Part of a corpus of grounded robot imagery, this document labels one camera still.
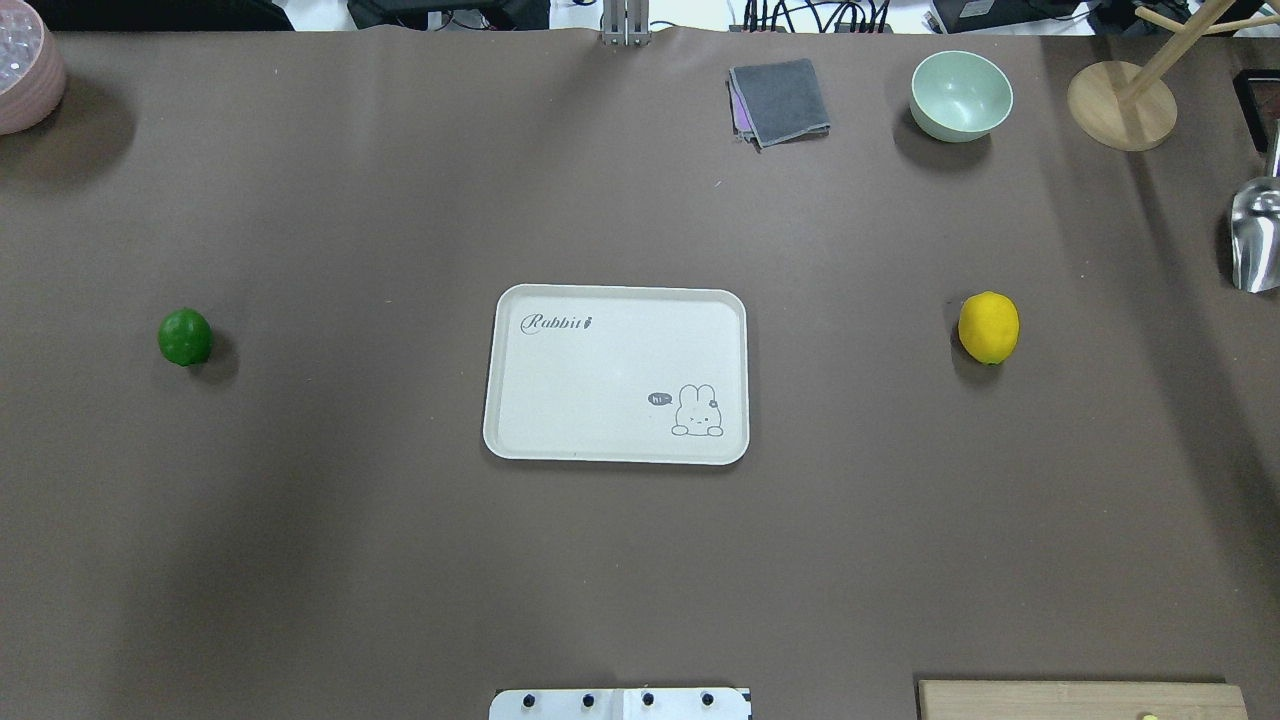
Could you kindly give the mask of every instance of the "white plate with screws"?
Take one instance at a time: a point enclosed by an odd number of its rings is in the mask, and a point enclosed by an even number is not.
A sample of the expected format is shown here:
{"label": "white plate with screws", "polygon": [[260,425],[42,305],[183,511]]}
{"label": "white plate with screws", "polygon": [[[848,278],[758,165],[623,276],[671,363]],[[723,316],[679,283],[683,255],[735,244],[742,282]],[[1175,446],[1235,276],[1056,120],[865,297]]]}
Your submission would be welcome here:
{"label": "white plate with screws", "polygon": [[751,720],[748,688],[503,691],[489,720]]}
{"label": "white plate with screws", "polygon": [[518,284],[498,300],[484,439],[512,460],[728,465],[746,383],[732,292]]}

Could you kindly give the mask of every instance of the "dark frame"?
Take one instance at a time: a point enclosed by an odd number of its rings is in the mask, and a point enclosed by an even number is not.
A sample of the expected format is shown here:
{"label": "dark frame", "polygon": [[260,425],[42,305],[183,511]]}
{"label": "dark frame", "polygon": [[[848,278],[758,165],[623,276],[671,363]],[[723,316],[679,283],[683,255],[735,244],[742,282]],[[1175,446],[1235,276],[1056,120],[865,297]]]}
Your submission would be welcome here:
{"label": "dark frame", "polygon": [[1240,99],[1240,109],[1244,110],[1244,122],[1253,137],[1253,147],[1258,152],[1266,152],[1271,146],[1272,128],[1280,119],[1280,106],[1275,113],[1268,113],[1265,101],[1260,102],[1254,91],[1258,86],[1266,86],[1280,95],[1280,70],[1240,70],[1235,76],[1234,85],[1235,95]]}

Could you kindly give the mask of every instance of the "round wooden base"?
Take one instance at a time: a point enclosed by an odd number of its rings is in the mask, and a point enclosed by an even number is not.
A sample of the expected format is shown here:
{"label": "round wooden base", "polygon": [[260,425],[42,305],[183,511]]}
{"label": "round wooden base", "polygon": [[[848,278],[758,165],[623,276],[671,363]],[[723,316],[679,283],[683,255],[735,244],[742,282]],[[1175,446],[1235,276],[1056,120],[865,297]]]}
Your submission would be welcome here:
{"label": "round wooden base", "polygon": [[1151,150],[1174,132],[1178,102],[1161,81],[1128,104],[1119,92],[1142,70],[1133,63],[1106,61],[1084,68],[1066,88],[1071,117],[1089,137],[1116,150]]}

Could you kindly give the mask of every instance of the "white tray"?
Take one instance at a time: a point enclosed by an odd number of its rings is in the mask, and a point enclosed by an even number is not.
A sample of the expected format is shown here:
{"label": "white tray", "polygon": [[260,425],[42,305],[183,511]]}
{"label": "white tray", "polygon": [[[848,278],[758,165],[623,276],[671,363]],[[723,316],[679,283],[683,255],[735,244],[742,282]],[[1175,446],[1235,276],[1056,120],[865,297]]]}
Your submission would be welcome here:
{"label": "white tray", "polygon": [[498,300],[494,455],[728,465],[749,419],[746,309],[731,292],[517,284]]}

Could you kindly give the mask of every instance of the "metal scoop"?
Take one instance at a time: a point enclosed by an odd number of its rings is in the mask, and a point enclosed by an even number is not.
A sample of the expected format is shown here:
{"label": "metal scoop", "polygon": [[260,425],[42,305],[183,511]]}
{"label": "metal scoop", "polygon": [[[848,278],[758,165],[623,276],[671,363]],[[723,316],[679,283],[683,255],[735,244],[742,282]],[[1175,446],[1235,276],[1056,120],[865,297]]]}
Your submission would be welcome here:
{"label": "metal scoop", "polygon": [[1280,286],[1280,122],[1267,177],[1253,178],[1231,201],[1231,282],[1247,292]]}

